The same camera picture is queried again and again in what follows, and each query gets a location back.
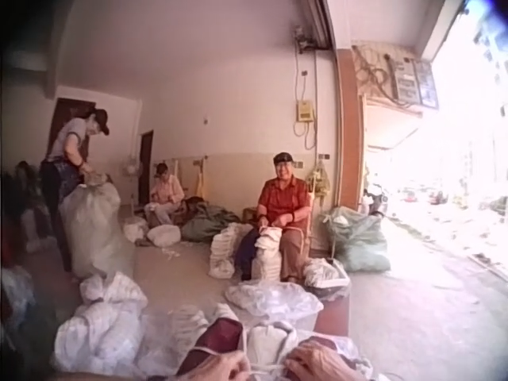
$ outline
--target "wooden door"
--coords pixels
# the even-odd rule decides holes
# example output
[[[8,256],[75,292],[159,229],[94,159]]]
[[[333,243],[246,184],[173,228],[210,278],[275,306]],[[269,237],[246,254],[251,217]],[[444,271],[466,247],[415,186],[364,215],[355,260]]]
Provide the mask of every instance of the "wooden door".
[[[53,112],[53,119],[51,122],[51,128],[49,130],[48,150],[46,154],[49,154],[53,143],[58,136],[58,133],[68,121],[70,121],[73,117],[83,116],[94,107],[95,102],[80,101],[78,99],[69,98],[58,98],[56,100],[55,111]],[[88,144],[89,139],[87,137],[79,149],[79,152],[81,153],[81,156],[84,158],[84,160],[88,158]]]
[[[150,202],[150,163],[152,162],[153,131],[141,135],[140,163],[143,168],[137,182],[137,197],[140,205]]]

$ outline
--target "pink shirt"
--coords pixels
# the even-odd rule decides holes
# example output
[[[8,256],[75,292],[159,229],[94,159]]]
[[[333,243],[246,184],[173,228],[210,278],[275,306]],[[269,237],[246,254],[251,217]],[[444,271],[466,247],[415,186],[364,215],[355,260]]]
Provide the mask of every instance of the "pink shirt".
[[[167,182],[156,180],[156,185],[150,192],[153,201],[165,204],[167,202],[179,203],[185,198],[180,181],[174,175],[169,176]]]

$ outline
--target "red shirt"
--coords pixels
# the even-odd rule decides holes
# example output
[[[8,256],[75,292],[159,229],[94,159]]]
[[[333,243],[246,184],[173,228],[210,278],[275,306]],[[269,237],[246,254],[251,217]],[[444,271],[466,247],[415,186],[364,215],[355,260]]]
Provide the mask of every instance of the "red shirt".
[[[261,191],[258,204],[267,208],[267,219],[272,223],[281,214],[290,214],[310,205],[307,183],[293,176],[289,185],[282,189],[279,179],[268,180]],[[288,226],[294,226],[305,231],[307,218],[298,222],[291,222]]]

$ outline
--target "person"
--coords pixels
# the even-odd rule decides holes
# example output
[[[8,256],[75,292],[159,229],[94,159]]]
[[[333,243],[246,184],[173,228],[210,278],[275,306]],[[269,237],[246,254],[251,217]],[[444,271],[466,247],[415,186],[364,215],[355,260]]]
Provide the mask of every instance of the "person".
[[[185,198],[180,181],[175,175],[169,173],[165,163],[158,163],[156,167],[156,185],[150,192],[150,201],[144,208],[149,219],[154,213],[161,225],[172,225],[170,214],[174,213]]]
[[[108,113],[92,109],[82,117],[74,117],[58,132],[55,141],[40,164],[41,190],[48,207],[53,233],[62,256],[63,269],[71,276],[71,252],[59,212],[60,203],[82,182],[83,175],[94,169],[81,157],[79,149],[87,137],[110,134]]]
[[[273,158],[275,179],[268,180],[261,191],[256,209],[258,229],[251,230],[241,241],[235,253],[235,264],[242,271],[242,280],[251,279],[252,261],[256,257],[254,246],[260,230],[274,226],[283,229],[279,248],[283,257],[281,280],[298,283],[306,254],[301,250],[302,239],[310,216],[310,196],[307,184],[293,175],[293,157],[281,152]]]
[[[301,343],[288,355],[285,368],[300,381],[366,381],[344,357],[315,341]],[[183,376],[189,381],[246,381],[250,364],[242,351],[211,356]]]

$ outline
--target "gray shirt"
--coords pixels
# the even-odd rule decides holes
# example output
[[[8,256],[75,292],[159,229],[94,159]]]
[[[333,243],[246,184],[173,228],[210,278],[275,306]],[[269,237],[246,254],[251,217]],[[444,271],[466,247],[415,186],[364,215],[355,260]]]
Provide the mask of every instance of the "gray shirt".
[[[81,144],[87,137],[87,122],[81,117],[75,117],[68,121],[58,133],[51,151],[46,158],[47,161],[65,157],[65,141],[69,135],[76,135],[78,137],[78,148],[81,147]]]

